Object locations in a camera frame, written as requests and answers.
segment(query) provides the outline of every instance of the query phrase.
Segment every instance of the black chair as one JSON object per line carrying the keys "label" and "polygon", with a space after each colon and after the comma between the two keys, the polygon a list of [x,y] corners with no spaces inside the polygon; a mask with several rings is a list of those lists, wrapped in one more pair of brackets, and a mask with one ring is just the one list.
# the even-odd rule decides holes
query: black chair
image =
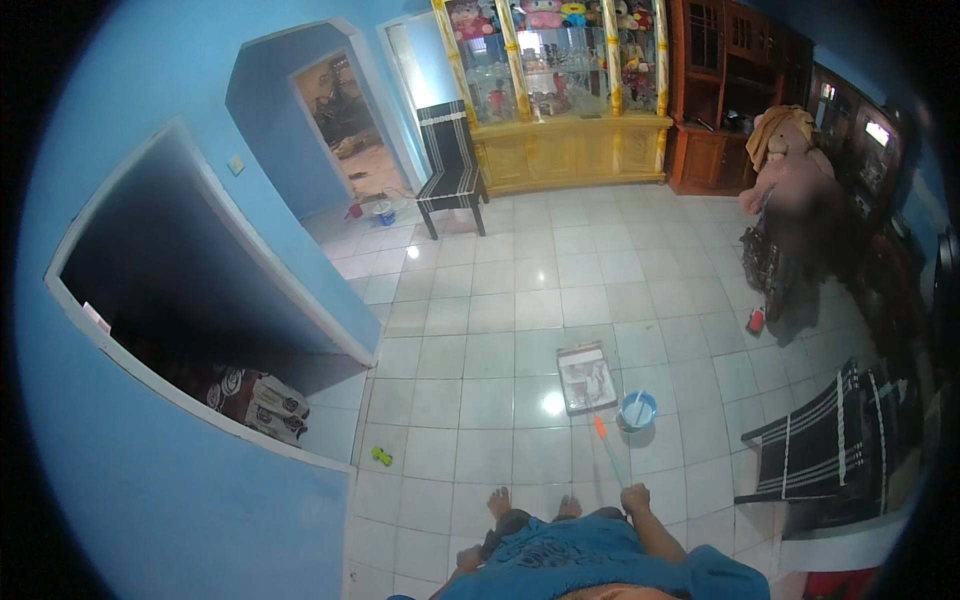
{"label": "black chair", "polygon": [[487,235],[480,217],[479,199],[490,202],[483,178],[479,177],[473,140],[467,126],[464,101],[448,102],[434,107],[418,108],[420,132],[426,146],[433,175],[417,194],[417,206],[423,215],[430,237],[437,239],[437,230],[430,220],[434,210],[470,208],[477,222],[477,232]]}

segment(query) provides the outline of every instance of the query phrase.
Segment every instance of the blue shirt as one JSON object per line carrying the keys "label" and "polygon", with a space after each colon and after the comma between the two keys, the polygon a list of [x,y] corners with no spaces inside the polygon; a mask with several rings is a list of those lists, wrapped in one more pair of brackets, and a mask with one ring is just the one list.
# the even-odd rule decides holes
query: blue shirt
{"label": "blue shirt", "polygon": [[441,600],[543,599],[605,584],[658,588],[694,600],[769,600],[756,570],[712,546],[692,550],[682,563],[647,556],[628,523],[601,516],[527,525],[502,540],[475,573],[457,577]]}

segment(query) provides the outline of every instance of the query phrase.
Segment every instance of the hand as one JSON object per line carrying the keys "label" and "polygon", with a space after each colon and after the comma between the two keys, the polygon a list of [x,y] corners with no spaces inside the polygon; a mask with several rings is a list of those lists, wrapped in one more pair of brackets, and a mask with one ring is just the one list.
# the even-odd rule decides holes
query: hand
{"label": "hand", "polygon": [[620,492],[620,504],[628,515],[650,510],[650,491],[641,483]]}
{"label": "hand", "polygon": [[479,543],[472,548],[467,548],[457,553],[457,567],[467,573],[472,573],[477,570],[477,567],[481,564],[483,564],[483,559],[480,558]]}

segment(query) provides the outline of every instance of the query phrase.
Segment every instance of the person's leg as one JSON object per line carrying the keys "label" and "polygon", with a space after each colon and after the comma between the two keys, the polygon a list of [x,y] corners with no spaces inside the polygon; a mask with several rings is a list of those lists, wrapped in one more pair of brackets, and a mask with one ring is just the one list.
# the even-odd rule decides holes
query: person's leg
{"label": "person's leg", "polygon": [[510,491],[505,487],[490,494],[487,508],[496,520],[496,525],[494,529],[487,532],[487,538],[480,550],[480,557],[484,562],[490,559],[503,538],[523,529],[530,520],[529,513],[510,506]]}
{"label": "person's leg", "polygon": [[580,508],[580,500],[578,500],[576,496],[565,495],[564,499],[560,501],[560,510],[557,511],[557,516],[550,522],[556,523],[557,521],[570,520],[577,518],[583,513],[584,510]]}

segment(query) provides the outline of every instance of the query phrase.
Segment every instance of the bare foot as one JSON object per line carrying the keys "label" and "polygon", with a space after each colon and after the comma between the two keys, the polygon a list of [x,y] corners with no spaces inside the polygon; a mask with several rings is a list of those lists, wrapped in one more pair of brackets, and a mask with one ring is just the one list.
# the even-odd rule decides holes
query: bare foot
{"label": "bare foot", "polygon": [[494,490],[487,500],[487,508],[490,509],[493,518],[499,520],[507,511],[510,510],[510,491],[506,487]]}
{"label": "bare foot", "polygon": [[577,499],[577,496],[565,495],[564,499],[560,501],[560,510],[557,512],[557,516],[572,516],[576,518],[583,513],[584,510],[580,508],[580,500]]}

